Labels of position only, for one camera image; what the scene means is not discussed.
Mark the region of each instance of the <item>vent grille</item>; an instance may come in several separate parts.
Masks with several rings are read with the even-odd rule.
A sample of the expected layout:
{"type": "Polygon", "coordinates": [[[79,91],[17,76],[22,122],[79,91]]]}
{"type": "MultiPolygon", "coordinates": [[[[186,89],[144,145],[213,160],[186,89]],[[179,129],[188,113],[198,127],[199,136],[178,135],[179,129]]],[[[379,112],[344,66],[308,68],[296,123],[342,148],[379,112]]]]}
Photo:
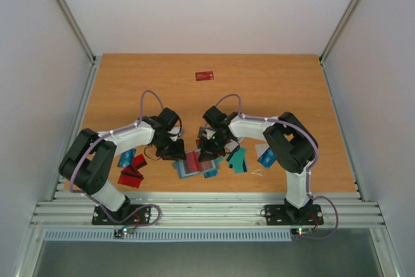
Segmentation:
{"type": "Polygon", "coordinates": [[[172,229],[139,229],[132,235],[122,238],[114,236],[111,229],[49,229],[46,241],[131,241],[142,243],[185,242],[185,241],[291,241],[286,229],[219,229],[219,230],[172,230],[172,229]]]}

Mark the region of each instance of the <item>white backdrop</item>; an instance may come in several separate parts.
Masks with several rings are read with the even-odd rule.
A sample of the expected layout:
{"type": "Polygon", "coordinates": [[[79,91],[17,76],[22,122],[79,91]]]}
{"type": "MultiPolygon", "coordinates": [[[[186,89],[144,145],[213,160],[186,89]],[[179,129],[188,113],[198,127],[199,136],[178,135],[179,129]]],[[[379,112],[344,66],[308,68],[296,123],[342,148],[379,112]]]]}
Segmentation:
{"type": "Polygon", "coordinates": [[[56,179],[89,61],[56,0],[0,7],[0,275],[14,276],[34,206],[56,179]]]}
{"type": "Polygon", "coordinates": [[[349,0],[66,0],[95,54],[320,54],[349,0]]]}
{"type": "Polygon", "coordinates": [[[415,0],[362,0],[327,74],[359,177],[414,276],[415,0]]]}

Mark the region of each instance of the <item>table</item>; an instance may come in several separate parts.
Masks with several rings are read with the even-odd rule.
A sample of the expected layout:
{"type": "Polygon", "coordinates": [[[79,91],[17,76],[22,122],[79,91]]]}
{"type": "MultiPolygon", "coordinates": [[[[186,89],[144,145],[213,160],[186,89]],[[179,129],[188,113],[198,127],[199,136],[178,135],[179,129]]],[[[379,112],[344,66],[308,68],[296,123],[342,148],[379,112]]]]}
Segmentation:
{"type": "MultiPolygon", "coordinates": [[[[270,117],[292,112],[317,139],[320,161],[313,168],[314,192],[355,191],[352,173],[324,74],[316,55],[280,54],[104,54],[82,128],[103,131],[132,123],[139,116],[141,93],[155,91],[164,106],[182,119],[187,151],[196,149],[204,112],[220,98],[238,93],[243,112],[270,117]],[[213,71],[214,80],[196,81],[195,73],[213,71]]],[[[222,102],[225,113],[237,110],[236,98],[222,102]]],[[[145,97],[145,115],[158,115],[160,105],[151,94],[145,97]]],[[[144,180],[140,191],[231,191],[285,192],[285,171],[275,163],[265,169],[257,162],[255,145],[265,142],[245,139],[248,172],[235,174],[227,162],[219,175],[179,179],[170,161],[147,159],[139,171],[144,180]]],[[[143,153],[138,147],[136,155],[143,153]]],[[[155,148],[148,150],[154,155],[155,148]]],[[[110,181],[122,191],[136,188],[118,184],[121,168],[113,162],[110,181]]]]}

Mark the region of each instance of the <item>gray floor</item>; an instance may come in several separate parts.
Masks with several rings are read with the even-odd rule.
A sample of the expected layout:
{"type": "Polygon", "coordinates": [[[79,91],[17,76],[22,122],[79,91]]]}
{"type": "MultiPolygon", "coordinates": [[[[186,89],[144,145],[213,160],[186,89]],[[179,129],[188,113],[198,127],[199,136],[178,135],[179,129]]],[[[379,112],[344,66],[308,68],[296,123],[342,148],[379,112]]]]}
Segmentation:
{"type": "Polygon", "coordinates": [[[284,243],[44,242],[35,276],[382,276],[368,230],[284,243]]]}

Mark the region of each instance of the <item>red card with text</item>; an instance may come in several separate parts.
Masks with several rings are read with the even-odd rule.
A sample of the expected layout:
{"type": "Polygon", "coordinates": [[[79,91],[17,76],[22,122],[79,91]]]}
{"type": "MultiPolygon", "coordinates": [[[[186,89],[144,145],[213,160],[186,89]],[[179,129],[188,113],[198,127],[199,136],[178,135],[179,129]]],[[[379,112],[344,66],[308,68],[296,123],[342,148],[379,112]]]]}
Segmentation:
{"type": "Polygon", "coordinates": [[[196,73],[196,81],[201,80],[213,80],[213,72],[212,71],[199,71],[196,73]]]}

